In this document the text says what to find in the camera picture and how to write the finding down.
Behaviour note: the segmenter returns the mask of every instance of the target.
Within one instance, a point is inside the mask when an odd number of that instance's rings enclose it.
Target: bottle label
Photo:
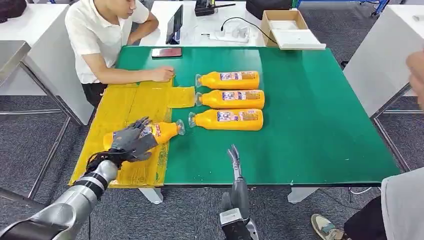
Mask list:
[[[159,124],[149,124],[147,125],[143,131],[140,133],[140,138],[146,136],[147,134],[152,134],[154,136],[160,137],[161,136],[161,127]]]
[[[237,114],[232,111],[218,111],[218,122],[231,122],[231,121],[255,121],[259,120],[259,112],[257,110],[244,110]]]
[[[259,120],[259,112],[257,110],[246,110],[238,113],[241,121]]]
[[[238,121],[239,116],[234,114],[232,111],[218,111],[217,120],[218,122]]]
[[[232,72],[221,72],[219,74],[222,81],[229,80],[245,80],[245,79],[254,79],[254,71],[232,71]]]
[[[231,100],[253,100],[259,99],[260,94],[258,90],[249,90],[249,91],[223,91],[222,100],[231,101]]]
[[[242,80],[243,79],[241,71],[221,72],[220,78],[221,78],[222,81]]]

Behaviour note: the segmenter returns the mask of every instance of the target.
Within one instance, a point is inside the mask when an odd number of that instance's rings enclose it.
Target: white box lid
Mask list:
[[[309,29],[272,29],[278,47],[281,50],[324,50],[321,43]]]

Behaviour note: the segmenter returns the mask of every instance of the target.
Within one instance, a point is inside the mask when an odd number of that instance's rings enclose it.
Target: person's leg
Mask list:
[[[102,99],[103,91],[107,86],[103,83],[87,83],[82,84],[82,89],[84,90],[87,101],[94,107],[97,107]]]
[[[381,197],[374,198],[344,224],[344,232],[325,217],[311,217],[313,229],[323,240],[387,240]]]
[[[344,223],[352,240],[387,240],[383,222],[382,198],[376,197]]]

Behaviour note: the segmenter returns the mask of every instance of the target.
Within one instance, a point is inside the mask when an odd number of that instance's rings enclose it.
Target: gray carpet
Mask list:
[[[303,3],[300,10],[314,34],[331,48],[338,62],[349,60],[375,19],[372,4],[357,2]],[[402,98],[397,108],[416,109],[414,98]],[[53,107],[45,97],[0,96],[0,110],[25,110],[34,105]],[[59,132],[64,117],[25,116],[0,118],[0,186],[28,194],[41,164]],[[408,164],[424,167],[424,124],[422,115],[383,115],[387,128]],[[70,126],[55,160],[36,196],[49,202],[67,189],[68,180],[82,149],[88,127]],[[93,240],[219,240],[218,213],[223,188],[165,188],[165,202],[153,205],[137,189],[109,189],[91,214]],[[287,201],[288,187],[257,187],[250,193],[251,214],[265,240],[318,240],[310,216],[321,213],[337,227],[378,196],[379,191],[354,195],[346,188],[319,190],[298,204]],[[0,198],[0,228],[34,210]],[[88,239],[87,224],[78,239]]]

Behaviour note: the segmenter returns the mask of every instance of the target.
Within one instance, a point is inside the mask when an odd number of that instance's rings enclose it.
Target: black bag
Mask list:
[[[264,10],[290,10],[293,0],[247,0],[246,10],[262,20]]]
[[[21,16],[26,7],[25,0],[0,0],[0,24]]]

